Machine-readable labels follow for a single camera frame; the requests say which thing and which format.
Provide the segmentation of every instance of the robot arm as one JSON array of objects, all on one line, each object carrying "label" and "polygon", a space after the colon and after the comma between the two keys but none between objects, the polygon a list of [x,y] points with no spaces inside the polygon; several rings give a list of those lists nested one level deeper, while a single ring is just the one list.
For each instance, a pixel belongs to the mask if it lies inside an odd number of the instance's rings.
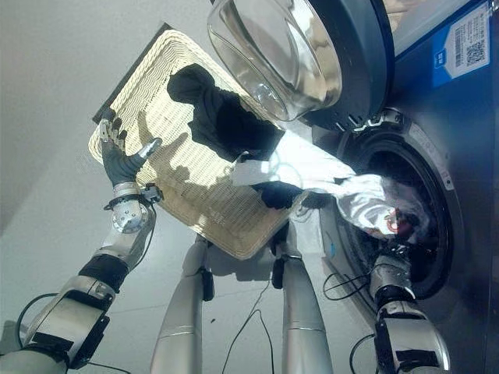
[{"label": "robot arm", "polygon": [[370,293],[377,304],[374,345],[382,374],[450,372],[444,339],[418,309],[411,289],[408,248],[396,245],[377,258]]},{"label": "robot arm", "polygon": [[87,364],[109,323],[106,312],[126,275],[141,261],[156,221],[152,205],[162,194],[154,185],[141,189],[136,173],[161,140],[126,156],[126,132],[119,134],[120,121],[112,121],[114,116],[108,111],[100,123],[104,167],[114,189],[114,199],[105,207],[112,210],[111,230],[92,259],[31,323],[22,350],[2,357],[0,372],[63,373]]}]

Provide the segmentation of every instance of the gray floor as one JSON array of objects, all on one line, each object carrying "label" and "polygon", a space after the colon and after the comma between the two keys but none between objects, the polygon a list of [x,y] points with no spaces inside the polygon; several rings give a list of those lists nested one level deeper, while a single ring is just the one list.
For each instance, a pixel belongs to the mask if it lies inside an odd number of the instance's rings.
[{"label": "gray floor", "polygon": [[[57,291],[99,247],[110,224],[103,205],[111,186],[87,152],[90,120],[162,22],[214,54],[206,34],[208,0],[0,0],[1,230],[0,352],[12,349],[12,321],[32,297]],[[334,368],[349,372],[352,345],[370,328],[350,300],[320,294],[322,263],[317,215],[294,218],[299,247],[320,299]],[[163,315],[194,233],[159,213],[150,252],[126,280],[95,362],[148,372]],[[204,372],[219,373],[231,339],[265,286],[271,259],[262,252],[232,263],[219,252],[217,296],[203,309]],[[237,273],[225,271],[237,269]],[[281,372],[282,294],[269,288],[261,308]],[[34,310],[27,315],[33,317]],[[374,372],[372,342],[359,349],[358,373]],[[86,367],[86,373],[112,372]],[[252,321],[226,372],[270,372],[264,331]]]}]

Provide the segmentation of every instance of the wicker basket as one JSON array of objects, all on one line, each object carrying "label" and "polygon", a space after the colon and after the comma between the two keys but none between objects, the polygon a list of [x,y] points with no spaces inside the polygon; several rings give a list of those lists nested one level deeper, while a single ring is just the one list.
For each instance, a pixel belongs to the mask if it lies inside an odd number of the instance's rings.
[{"label": "wicker basket", "polygon": [[[161,206],[166,211],[230,255],[248,259],[282,226],[292,209],[268,209],[250,187],[232,186],[232,164],[192,141],[187,124],[193,119],[193,106],[174,102],[166,86],[170,75],[193,63],[210,72],[217,86],[236,92],[253,112],[269,119],[228,73],[176,30],[166,30],[157,38],[110,106],[128,131],[128,154],[155,136],[163,139],[163,146],[145,164],[137,181],[141,185],[155,182],[165,194]],[[88,146],[102,163],[98,128]]]}]

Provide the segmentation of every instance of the washing machine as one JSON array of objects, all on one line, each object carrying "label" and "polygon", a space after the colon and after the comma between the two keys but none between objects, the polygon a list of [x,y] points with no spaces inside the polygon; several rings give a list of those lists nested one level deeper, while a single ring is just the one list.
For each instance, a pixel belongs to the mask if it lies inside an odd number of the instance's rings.
[{"label": "washing machine", "polygon": [[[491,12],[483,31],[480,22]],[[412,284],[457,373],[499,372],[498,27],[497,4],[463,5],[399,46],[393,85],[376,121],[363,129],[313,131],[317,145],[358,173],[409,185],[426,204],[430,230],[411,257]],[[478,44],[463,47],[460,38],[482,31]],[[460,70],[463,65],[469,67]],[[332,271],[345,281],[369,273],[379,241],[343,220],[334,204],[321,210],[320,224]],[[352,282],[349,291],[360,285]],[[356,305],[374,319],[365,289]]]},{"label": "washing machine", "polygon": [[[416,297],[453,372],[499,372],[499,5],[426,0],[392,33],[386,9],[409,3],[218,0],[208,33],[267,113],[301,118],[315,144],[358,173],[414,188],[430,217],[410,256]],[[334,272],[345,280],[370,272],[377,239],[334,202],[320,225]],[[366,289],[353,298],[374,322]]]}]

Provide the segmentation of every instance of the wire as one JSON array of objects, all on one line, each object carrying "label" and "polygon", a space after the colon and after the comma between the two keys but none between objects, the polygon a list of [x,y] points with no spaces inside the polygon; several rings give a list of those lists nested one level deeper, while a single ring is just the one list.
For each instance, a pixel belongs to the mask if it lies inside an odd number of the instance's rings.
[{"label": "wire", "polygon": [[128,372],[128,371],[120,369],[120,368],[115,368],[114,366],[107,366],[107,365],[102,365],[102,364],[96,364],[95,362],[88,362],[88,365],[100,366],[102,368],[116,370],[117,372],[125,372],[126,374],[132,374],[131,372]]},{"label": "wire", "polygon": [[[151,204],[150,205],[150,208],[153,210],[154,212],[154,216],[157,217],[157,214],[156,214],[156,210],[154,209],[154,206]],[[153,229],[150,231],[150,236],[149,236],[149,242],[147,243],[147,247],[146,247],[146,250],[143,251],[143,254],[142,254],[142,257],[140,257],[139,261],[137,262],[137,264],[133,267],[133,269],[135,269],[136,267],[138,267],[140,265],[140,263],[142,262],[142,260],[144,259],[144,257],[146,256],[147,254],[147,251],[149,251],[149,247],[150,247],[150,243],[152,242],[153,240],[153,235],[154,235],[154,229],[156,228],[156,221],[154,222],[154,226],[153,226]]]},{"label": "wire", "polygon": [[23,322],[24,315],[26,314],[28,309],[31,308],[31,306],[35,302],[37,302],[38,300],[41,300],[42,298],[53,298],[54,296],[57,296],[57,295],[58,294],[51,293],[51,294],[42,294],[40,296],[37,296],[36,298],[34,298],[30,302],[28,302],[27,305],[22,310],[22,312],[19,314],[19,317],[17,317],[17,321],[16,321],[15,334],[16,334],[16,338],[17,338],[17,343],[19,344],[20,348],[23,347],[23,341],[21,340],[21,323]]},{"label": "wire", "polygon": [[274,347],[272,346],[271,335],[268,333],[267,325],[265,325],[264,319],[262,318],[262,311],[260,309],[253,310],[253,312],[249,315],[248,318],[246,318],[246,321],[244,321],[244,324],[241,326],[241,328],[239,329],[238,333],[235,335],[234,339],[232,340],[231,346],[228,349],[227,357],[225,358],[224,368],[221,370],[222,374],[224,374],[224,372],[225,372],[225,367],[227,366],[228,358],[229,358],[229,356],[231,354],[232,348],[234,347],[235,341],[237,340],[237,338],[239,337],[239,335],[241,334],[241,332],[244,330],[244,328],[246,327],[246,325],[248,324],[248,322],[251,320],[251,318],[255,314],[257,314],[257,313],[260,315],[260,321],[262,322],[262,325],[264,326],[265,334],[267,335],[267,339],[268,339],[268,343],[271,346],[272,374],[275,374],[275,371],[274,371]]},{"label": "wire", "polygon": [[[358,279],[360,278],[365,278],[365,277],[368,277],[370,275],[370,273],[368,274],[363,274],[363,275],[359,275],[358,277],[355,277],[355,278],[352,278],[352,279],[349,279],[345,282],[342,282],[340,284],[336,284],[335,286],[333,287],[329,287],[329,288],[326,288],[326,285],[327,285],[327,282],[335,275],[339,275],[339,273],[332,273],[332,274],[329,274],[326,278],[326,280],[324,281],[324,283],[322,284],[322,293],[324,294],[324,297],[327,299],[327,300],[331,300],[333,302],[339,302],[340,300],[345,300],[346,298],[349,298],[350,296],[353,296],[354,294],[360,292],[360,290],[362,290],[365,286],[367,286],[369,284],[369,282],[365,282],[363,284],[360,285],[360,287],[356,287],[355,283],[353,283],[354,281],[357,281]],[[340,298],[332,298],[330,296],[327,295],[327,292],[330,291],[330,290],[333,290],[335,288],[338,288],[344,284],[349,284],[349,283],[352,283],[354,286],[355,286],[355,290],[350,292],[349,294],[345,295],[345,296],[341,296]]]},{"label": "wire", "polygon": [[370,333],[369,335],[366,335],[365,337],[361,337],[353,346],[352,350],[350,351],[350,358],[349,358],[349,364],[350,364],[350,370],[352,371],[352,374],[356,374],[355,369],[353,368],[353,357],[357,351],[357,348],[366,340],[371,339],[374,337],[373,333]]},{"label": "wire", "polygon": [[235,335],[234,339],[232,339],[231,345],[230,345],[230,347],[228,349],[228,352],[227,352],[227,357],[225,358],[224,368],[221,370],[221,374],[224,374],[224,372],[225,372],[225,368],[227,367],[227,363],[228,363],[228,358],[231,355],[231,351],[232,351],[232,348],[234,347],[235,341],[237,340],[237,338],[242,333],[242,331],[244,330],[244,328],[246,327],[246,325],[248,324],[248,322],[251,320],[251,318],[256,313],[259,313],[259,315],[260,315],[260,321],[262,322],[262,325],[264,326],[265,334],[267,335],[267,339],[268,339],[268,343],[271,346],[271,368],[272,368],[272,374],[275,373],[275,371],[274,371],[274,347],[272,345],[271,335],[268,333],[267,325],[265,325],[264,318],[262,317],[262,311],[260,309],[255,309],[257,307],[258,303],[260,302],[260,300],[262,299],[262,296],[263,296],[264,292],[268,289],[268,287],[269,287],[270,284],[271,284],[271,280],[269,279],[267,281],[267,285],[261,291],[261,293],[258,296],[257,300],[254,302],[253,307],[249,311],[248,317],[246,318],[246,320],[242,324],[241,328],[239,329],[239,331]]}]

